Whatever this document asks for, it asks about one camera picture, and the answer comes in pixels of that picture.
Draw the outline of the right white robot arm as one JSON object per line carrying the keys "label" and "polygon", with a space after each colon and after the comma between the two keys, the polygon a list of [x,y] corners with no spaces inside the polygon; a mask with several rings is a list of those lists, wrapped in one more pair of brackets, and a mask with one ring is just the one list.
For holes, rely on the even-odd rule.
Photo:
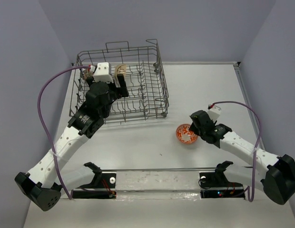
{"label": "right white robot arm", "polygon": [[190,131],[203,141],[227,151],[252,166],[252,170],[232,164],[214,174],[215,183],[226,186],[238,182],[262,190],[273,202],[284,205],[295,193],[295,161],[258,149],[224,124],[216,124],[219,114],[209,110],[194,112]]}

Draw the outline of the brown glazed bowl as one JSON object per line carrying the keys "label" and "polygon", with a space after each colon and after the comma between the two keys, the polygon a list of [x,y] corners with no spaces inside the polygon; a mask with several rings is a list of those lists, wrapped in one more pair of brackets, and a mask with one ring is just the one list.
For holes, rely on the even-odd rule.
{"label": "brown glazed bowl", "polygon": [[87,80],[94,80],[93,79],[93,74],[94,72],[91,71],[90,69],[83,69],[82,71],[82,78],[87,81]]}

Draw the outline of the orange floral bowl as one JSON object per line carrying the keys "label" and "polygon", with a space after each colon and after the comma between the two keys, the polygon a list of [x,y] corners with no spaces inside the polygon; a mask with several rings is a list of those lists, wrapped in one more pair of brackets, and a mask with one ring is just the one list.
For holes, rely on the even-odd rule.
{"label": "orange floral bowl", "polygon": [[193,144],[197,141],[198,136],[190,131],[190,124],[181,124],[176,128],[176,138],[183,144]]}

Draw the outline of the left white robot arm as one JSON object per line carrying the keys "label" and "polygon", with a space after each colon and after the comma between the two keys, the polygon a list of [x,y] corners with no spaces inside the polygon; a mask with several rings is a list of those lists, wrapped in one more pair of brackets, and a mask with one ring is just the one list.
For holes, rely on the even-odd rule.
{"label": "left white robot arm", "polygon": [[101,128],[110,115],[112,104],[129,96],[122,73],[110,81],[99,76],[89,77],[87,81],[86,100],[69,120],[62,135],[33,168],[19,172],[15,177],[22,193],[42,211],[53,208],[63,193],[69,195],[78,187],[94,188],[102,181],[101,168],[92,162],[69,173],[66,179],[60,173],[75,152]]}

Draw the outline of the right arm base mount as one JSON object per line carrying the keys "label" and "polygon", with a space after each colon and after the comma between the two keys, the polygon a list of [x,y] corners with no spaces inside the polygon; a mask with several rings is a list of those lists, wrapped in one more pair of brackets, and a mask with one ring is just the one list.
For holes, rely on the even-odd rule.
{"label": "right arm base mount", "polygon": [[225,161],[218,164],[213,171],[199,173],[201,199],[246,198],[244,186],[241,183],[228,181],[224,174],[232,165],[231,161]]}

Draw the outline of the white bowl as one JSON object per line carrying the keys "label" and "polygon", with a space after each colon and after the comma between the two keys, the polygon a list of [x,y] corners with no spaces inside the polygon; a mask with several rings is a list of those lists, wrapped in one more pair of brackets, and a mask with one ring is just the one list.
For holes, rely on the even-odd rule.
{"label": "white bowl", "polygon": [[120,78],[125,80],[126,71],[127,71],[127,65],[126,64],[119,64],[119,65],[115,66],[115,71],[114,71],[115,80],[117,82],[119,81]]}

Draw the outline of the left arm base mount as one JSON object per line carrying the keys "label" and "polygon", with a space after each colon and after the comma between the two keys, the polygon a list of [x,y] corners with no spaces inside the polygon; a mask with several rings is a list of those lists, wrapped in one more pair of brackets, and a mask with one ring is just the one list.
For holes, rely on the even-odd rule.
{"label": "left arm base mount", "polygon": [[93,173],[91,180],[71,191],[73,199],[116,199],[116,172],[104,172],[100,167],[87,162],[84,167]]}

